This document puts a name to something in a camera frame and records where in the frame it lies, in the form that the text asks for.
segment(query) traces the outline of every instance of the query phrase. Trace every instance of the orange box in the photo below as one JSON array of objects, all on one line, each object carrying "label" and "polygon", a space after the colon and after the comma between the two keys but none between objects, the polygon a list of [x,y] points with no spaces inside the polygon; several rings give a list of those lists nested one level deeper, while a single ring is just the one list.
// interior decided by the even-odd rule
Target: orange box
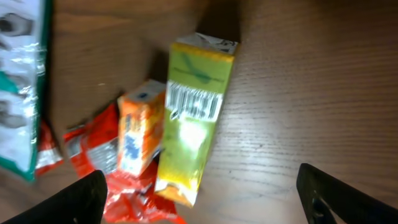
[{"label": "orange box", "polygon": [[118,99],[118,170],[140,175],[160,151],[166,85],[149,80]]}]

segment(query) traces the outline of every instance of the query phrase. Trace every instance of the snack packaging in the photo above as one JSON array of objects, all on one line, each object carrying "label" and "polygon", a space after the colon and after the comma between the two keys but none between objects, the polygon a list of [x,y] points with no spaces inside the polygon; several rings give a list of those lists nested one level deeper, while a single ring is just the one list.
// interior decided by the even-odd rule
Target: snack packaging
[{"label": "snack packaging", "polygon": [[194,205],[237,47],[199,33],[172,44],[157,194]]},{"label": "snack packaging", "polygon": [[[156,177],[157,166],[151,172],[145,171],[147,175]],[[137,190],[130,193],[108,194],[104,209],[104,218],[107,222],[134,222],[152,223],[159,220],[168,220],[176,224],[184,224],[182,217],[177,215],[175,205],[154,193],[155,178],[149,189]]]},{"label": "snack packaging", "polygon": [[183,224],[170,200],[154,194],[157,164],[151,162],[139,176],[116,168],[118,112],[115,104],[82,126],[64,135],[71,162],[79,177],[102,170],[108,185],[104,209],[107,222],[155,222],[170,220]]},{"label": "snack packaging", "polygon": [[0,166],[35,179],[52,1],[0,2]]},{"label": "snack packaging", "polygon": [[147,189],[152,179],[147,179],[146,175],[133,178],[116,172],[118,118],[117,107],[112,103],[92,121],[64,135],[72,166],[79,177],[102,170],[108,190],[115,193]]},{"label": "snack packaging", "polygon": [[118,99],[118,170],[139,176],[160,151],[166,85],[155,80]]},{"label": "snack packaging", "polygon": [[41,121],[39,145],[37,147],[36,177],[63,164],[54,136],[49,126]]}]

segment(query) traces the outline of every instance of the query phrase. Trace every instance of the cardboard box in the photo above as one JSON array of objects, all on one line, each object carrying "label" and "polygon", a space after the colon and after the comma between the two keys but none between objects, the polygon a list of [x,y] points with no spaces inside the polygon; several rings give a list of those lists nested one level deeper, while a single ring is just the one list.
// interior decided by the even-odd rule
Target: cardboard box
[{"label": "cardboard box", "polygon": [[140,175],[160,151],[166,85],[149,80],[118,99],[118,170]]},{"label": "cardboard box", "polygon": [[195,203],[237,46],[199,33],[172,44],[157,194]]}]

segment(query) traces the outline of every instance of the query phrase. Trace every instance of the yellow-green carton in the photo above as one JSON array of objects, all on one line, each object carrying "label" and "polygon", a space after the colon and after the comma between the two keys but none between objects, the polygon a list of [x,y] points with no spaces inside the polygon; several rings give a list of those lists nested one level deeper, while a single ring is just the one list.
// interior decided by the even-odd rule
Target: yellow-green carton
[{"label": "yellow-green carton", "polygon": [[199,33],[172,44],[157,194],[194,205],[237,47]]}]

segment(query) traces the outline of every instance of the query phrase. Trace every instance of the red wrapper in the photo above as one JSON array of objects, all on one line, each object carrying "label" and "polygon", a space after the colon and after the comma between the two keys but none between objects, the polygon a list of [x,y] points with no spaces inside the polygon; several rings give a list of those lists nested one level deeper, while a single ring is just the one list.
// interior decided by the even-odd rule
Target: red wrapper
[{"label": "red wrapper", "polygon": [[63,158],[58,151],[54,136],[49,126],[42,121],[40,123],[40,137],[37,145],[36,176],[58,167],[63,163]]},{"label": "red wrapper", "polygon": [[84,126],[64,135],[72,165],[79,177],[102,170],[108,184],[104,209],[107,222],[156,222],[170,220],[183,224],[170,200],[154,194],[157,164],[152,162],[139,176],[116,169],[118,150],[118,113],[109,105]]}]

